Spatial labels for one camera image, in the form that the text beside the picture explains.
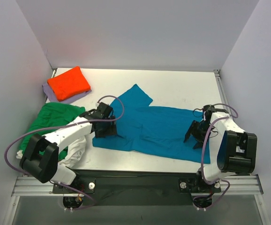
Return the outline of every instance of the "white table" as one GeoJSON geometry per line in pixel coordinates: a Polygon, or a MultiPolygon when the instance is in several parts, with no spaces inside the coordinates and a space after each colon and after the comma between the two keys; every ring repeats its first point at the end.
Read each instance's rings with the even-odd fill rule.
{"type": "MultiPolygon", "coordinates": [[[[55,75],[69,69],[59,68],[55,75]]],[[[86,110],[96,108],[95,103],[102,96],[119,96],[135,83],[153,99],[151,105],[155,106],[193,110],[221,103],[214,73],[115,69],[82,69],[82,73],[92,92],[72,105],[84,106],[86,110]]],[[[107,104],[112,101],[112,98],[103,100],[107,104]]],[[[93,136],[86,137],[86,151],[74,169],[195,173],[200,167],[200,163],[185,160],[96,148],[92,145],[93,136]]],[[[219,135],[210,139],[211,162],[217,159],[221,139],[219,135]]]]}

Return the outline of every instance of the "folded orange cloth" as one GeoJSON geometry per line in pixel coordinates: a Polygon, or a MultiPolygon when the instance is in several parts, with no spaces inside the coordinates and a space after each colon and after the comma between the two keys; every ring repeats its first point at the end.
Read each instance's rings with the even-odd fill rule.
{"type": "Polygon", "coordinates": [[[80,67],[74,67],[59,76],[48,79],[47,82],[59,101],[90,90],[90,85],[80,67]]]}

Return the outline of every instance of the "clothing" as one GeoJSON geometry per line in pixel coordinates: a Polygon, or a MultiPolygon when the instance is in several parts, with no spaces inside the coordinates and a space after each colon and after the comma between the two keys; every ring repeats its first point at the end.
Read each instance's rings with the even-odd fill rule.
{"type": "MultiPolygon", "coordinates": [[[[119,99],[125,106],[123,117],[116,121],[117,136],[93,138],[93,146],[114,150],[131,151],[167,158],[201,161],[201,149],[193,149],[196,143],[190,137],[183,143],[185,133],[193,120],[191,110],[161,106],[149,106],[152,99],[137,85],[122,94],[119,99]]],[[[118,100],[111,103],[118,117],[122,107],[118,100]]],[[[210,163],[209,145],[204,163],[210,163]]]]}
{"type": "Polygon", "coordinates": [[[70,104],[72,102],[75,102],[91,92],[91,90],[89,90],[89,91],[74,95],[72,97],[69,97],[63,101],[59,101],[57,100],[55,93],[53,92],[52,88],[49,86],[47,82],[43,84],[43,91],[47,95],[50,102],[61,102],[64,104],[70,104]]]}
{"type": "MultiPolygon", "coordinates": [[[[46,103],[38,113],[37,118],[33,121],[32,125],[28,129],[28,132],[40,128],[67,125],[83,112],[85,112],[84,107],[56,102],[46,103]]],[[[45,135],[53,131],[55,130],[45,130],[37,133],[39,135],[45,135]]],[[[22,150],[22,153],[25,152],[28,141],[32,135],[34,134],[26,136],[20,144],[19,149],[22,150]]],[[[59,160],[62,160],[66,157],[67,151],[67,148],[61,151],[59,154],[59,160]]]]}
{"type": "Polygon", "coordinates": [[[90,90],[90,85],[80,67],[74,67],[61,75],[48,79],[47,82],[58,101],[90,90]]]}

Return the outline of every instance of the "gray wall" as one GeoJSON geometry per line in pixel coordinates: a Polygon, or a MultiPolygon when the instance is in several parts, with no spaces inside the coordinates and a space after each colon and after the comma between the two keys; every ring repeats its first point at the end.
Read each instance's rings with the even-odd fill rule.
{"type": "Polygon", "coordinates": [[[271,220],[271,0],[260,0],[221,70],[237,123],[258,136],[259,173],[271,220]]]}
{"type": "Polygon", "coordinates": [[[54,68],[213,71],[258,0],[17,0],[54,68]]]}
{"type": "MultiPolygon", "coordinates": [[[[0,0],[0,224],[18,175],[4,162],[6,146],[27,130],[43,104],[52,70],[15,0],[0,0]]],[[[14,161],[16,148],[9,154],[14,161]]]]}

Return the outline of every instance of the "wrinkled blue fabric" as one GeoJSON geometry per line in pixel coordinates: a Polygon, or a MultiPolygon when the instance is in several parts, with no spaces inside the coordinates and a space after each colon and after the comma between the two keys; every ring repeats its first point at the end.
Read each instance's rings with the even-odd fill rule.
{"type": "MultiPolygon", "coordinates": [[[[123,117],[117,121],[117,136],[93,138],[93,146],[106,149],[138,151],[145,154],[201,162],[201,149],[193,149],[196,140],[184,135],[193,120],[191,110],[149,106],[152,99],[138,85],[119,96],[125,106],[123,117]]],[[[114,114],[122,113],[118,100],[111,103],[114,114]]],[[[207,144],[204,163],[210,163],[207,144]]]]}

